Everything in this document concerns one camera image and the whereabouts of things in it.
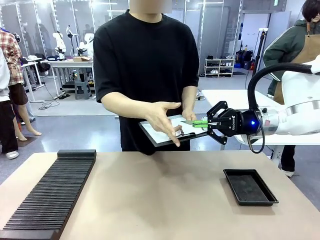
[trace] white stripe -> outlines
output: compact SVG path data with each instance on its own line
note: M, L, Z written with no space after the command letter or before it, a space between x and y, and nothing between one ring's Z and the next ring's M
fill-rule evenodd
M292 27L289 27L287 30L285 30L280 36L277 37L276 40L274 40L265 50L264 50L264 53L263 53L263 56L266 54L266 51L273 45L276 43L276 41L278 41L286 32L288 32L290 29L292 29L293 27L295 26L292 26ZM280 79L277 78L273 73L270 73L269 74L272 78L274 78L275 80L279 81L280 82Z

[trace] brown mat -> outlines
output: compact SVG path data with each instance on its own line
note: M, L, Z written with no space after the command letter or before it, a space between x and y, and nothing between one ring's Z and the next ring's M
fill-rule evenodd
M19 148L23 148L38 139L37 137L33 137L33 136L26 136L25 138L27 139L27 141L18 140Z

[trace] person's hand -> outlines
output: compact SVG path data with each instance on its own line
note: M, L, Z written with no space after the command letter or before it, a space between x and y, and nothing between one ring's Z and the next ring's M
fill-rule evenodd
M192 109L185 109L182 112L182 117L184 117L187 121L195 121L197 117Z
M150 123L151 127L157 132L163 132L180 147L180 141L176 137L176 132L181 130L182 126L173 127L170 119L167 117L167 111L177 109L181 103L159 101L150 103L145 109L145 119Z

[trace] brown apron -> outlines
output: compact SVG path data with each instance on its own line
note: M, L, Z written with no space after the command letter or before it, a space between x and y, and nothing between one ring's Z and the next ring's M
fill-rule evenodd
M298 56L292 61L295 64L304 64L311 62L316 59L318 55L320 55L320 34L310 35L310 23L307 23L307 33L305 36L305 43L302 51ZM274 92L274 101L279 104L284 105L284 96L282 93L282 83L278 81L275 92Z

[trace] man in black t-shirt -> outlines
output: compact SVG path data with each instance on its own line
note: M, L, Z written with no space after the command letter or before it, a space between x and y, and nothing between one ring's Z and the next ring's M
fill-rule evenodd
M94 77L97 101L120 116L123 151L152 155L188 151L167 116L195 120L199 56L189 27L161 13L171 0L131 0L126 13L95 33ZM154 147L139 127L149 121L175 143Z

